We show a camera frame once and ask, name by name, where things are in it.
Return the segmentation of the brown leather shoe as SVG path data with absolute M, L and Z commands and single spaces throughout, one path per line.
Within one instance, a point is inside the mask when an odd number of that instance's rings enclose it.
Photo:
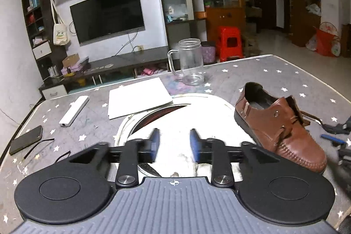
M 303 119 L 293 96 L 277 98 L 261 84 L 247 82 L 234 119 L 257 145 L 313 172 L 325 171 L 327 156 L 305 129 L 310 122 Z

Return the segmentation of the white towel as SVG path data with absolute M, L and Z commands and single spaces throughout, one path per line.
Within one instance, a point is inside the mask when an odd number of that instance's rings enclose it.
M 195 129 L 201 139 L 220 139 L 228 146 L 239 147 L 243 141 L 254 142 L 234 120 L 231 105 L 187 105 L 152 121 L 132 133 L 129 139 L 147 139 L 156 128 L 159 129 L 160 144 L 151 166 L 162 177 L 177 173 L 179 177 L 211 178 L 212 166 L 194 161 L 190 146 L 191 129 Z

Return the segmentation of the white notebook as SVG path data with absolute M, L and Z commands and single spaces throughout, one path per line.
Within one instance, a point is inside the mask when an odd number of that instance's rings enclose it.
M 160 78 L 152 78 L 109 91 L 108 118 L 115 119 L 172 102 Z

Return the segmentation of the white remote control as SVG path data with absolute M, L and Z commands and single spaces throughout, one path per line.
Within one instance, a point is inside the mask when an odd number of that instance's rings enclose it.
M 89 96 L 80 96 L 59 121 L 61 127 L 69 127 L 89 101 Z

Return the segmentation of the grey star pattern table mat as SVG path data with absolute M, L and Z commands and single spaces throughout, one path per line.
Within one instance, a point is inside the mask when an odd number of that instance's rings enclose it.
M 205 83 L 187 86 L 176 81 L 170 73 L 162 74 L 161 81 L 172 96 L 190 93 L 218 96 L 235 106 L 244 85 L 257 82 L 274 97 L 293 96 L 301 111 L 308 112 L 323 123 L 336 125 L 350 117 L 350 101 L 320 78 L 277 56 L 260 56 L 224 62 L 205 67 Z M 42 102 L 24 124 L 24 130 L 43 127 L 43 143 L 27 148 L 15 155 L 6 155 L 1 165 L 1 232 L 10 233 L 21 224 L 21 215 L 14 202 L 16 186 L 28 175 L 45 168 L 56 159 L 75 154 L 86 147 L 104 141 L 114 145 L 114 136 L 128 116 L 108 118 L 110 84 L 83 91 L 89 101 L 69 127 L 61 127 L 59 120 L 64 116 L 79 94 L 74 93 Z M 323 128 L 311 121 L 308 131 L 324 149 L 326 155 L 335 150 L 320 135 Z M 328 221 L 332 225 L 348 213 L 350 199 L 337 186 L 336 201 Z

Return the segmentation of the black tv console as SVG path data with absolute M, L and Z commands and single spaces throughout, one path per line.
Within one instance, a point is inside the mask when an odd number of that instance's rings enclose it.
M 162 46 L 89 62 L 74 76 L 46 80 L 39 87 L 39 91 L 43 93 L 43 91 L 46 89 L 60 85 L 67 85 L 81 78 L 92 78 L 98 75 L 110 74 L 123 69 L 134 69 L 142 66 L 165 63 L 168 62 L 167 54 L 168 47 Z

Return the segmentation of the clear glass mason jar mug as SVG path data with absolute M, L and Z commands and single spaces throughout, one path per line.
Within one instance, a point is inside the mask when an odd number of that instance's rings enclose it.
M 179 54 L 180 71 L 174 68 L 173 54 Z M 170 70 L 183 84 L 198 86 L 204 83 L 201 41 L 196 38 L 180 40 L 178 48 L 168 51 Z

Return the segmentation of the black smartphone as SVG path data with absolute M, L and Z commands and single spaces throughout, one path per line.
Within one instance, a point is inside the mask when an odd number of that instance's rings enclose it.
M 39 125 L 27 133 L 14 139 L 9 148 L 9 154 L 14 155 L 28 146 L 39 142 L 42 139 L 43 127 Z

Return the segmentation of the purple patterned bin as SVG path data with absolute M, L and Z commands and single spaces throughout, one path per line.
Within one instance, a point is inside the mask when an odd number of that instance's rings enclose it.
M 216 47 L 213 41 L 202 41 L 202 57 L 205 65 L 216 62 Z

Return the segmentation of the red plastic stool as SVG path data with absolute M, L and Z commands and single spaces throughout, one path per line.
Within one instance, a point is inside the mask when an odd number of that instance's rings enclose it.
M 220 62 L 228 58 L 243 58 L 243 46 L 240 29 L 234 26 L 219 26 L 216 41 L 216 55 Z

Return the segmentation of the white canvas tote bag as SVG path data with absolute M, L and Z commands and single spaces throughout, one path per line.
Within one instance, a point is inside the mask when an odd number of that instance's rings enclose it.
M 53 43 L 57 46 L 65 46 L 70 42 L 67 26 L 59 15 L 54 0 L 51 0 L 51 12 L 54 22 L 53 27 Z

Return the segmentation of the black wall television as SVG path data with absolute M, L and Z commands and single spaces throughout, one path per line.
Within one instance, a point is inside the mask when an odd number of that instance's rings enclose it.
M 79 43 L 145 26 L 140 0 L 86 0 L 70 11 Z

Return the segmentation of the dark wall shelf unit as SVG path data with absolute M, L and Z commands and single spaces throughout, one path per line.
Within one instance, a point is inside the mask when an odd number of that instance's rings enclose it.
M 60 73 L 67 56 L 65 47 L 53 41 L 51 1 L 21 0 L 30 46 L 43 79 L 48 78 L 51 71 Z

